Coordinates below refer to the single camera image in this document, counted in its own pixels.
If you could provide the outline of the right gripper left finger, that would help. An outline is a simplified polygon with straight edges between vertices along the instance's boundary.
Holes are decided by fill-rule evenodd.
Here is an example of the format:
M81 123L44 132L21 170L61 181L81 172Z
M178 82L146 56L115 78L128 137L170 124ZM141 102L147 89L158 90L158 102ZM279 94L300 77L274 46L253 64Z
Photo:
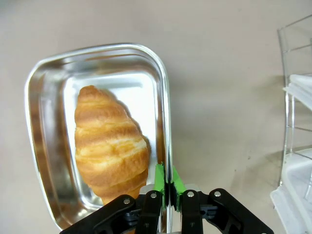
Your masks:
M164 165L155 166L154 184L143 186L137 198L120 195L62 234L157 234L166 204Z

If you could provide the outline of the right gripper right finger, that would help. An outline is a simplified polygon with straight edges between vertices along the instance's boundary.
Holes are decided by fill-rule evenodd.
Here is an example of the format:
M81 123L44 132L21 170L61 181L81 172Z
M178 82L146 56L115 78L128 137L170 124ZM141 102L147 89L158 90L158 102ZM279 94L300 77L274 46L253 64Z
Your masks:
M182 234L202 234L203 220L222 234L272 234L273 230L222 188L210 191L187 188L172 168L171 204L180 213Z

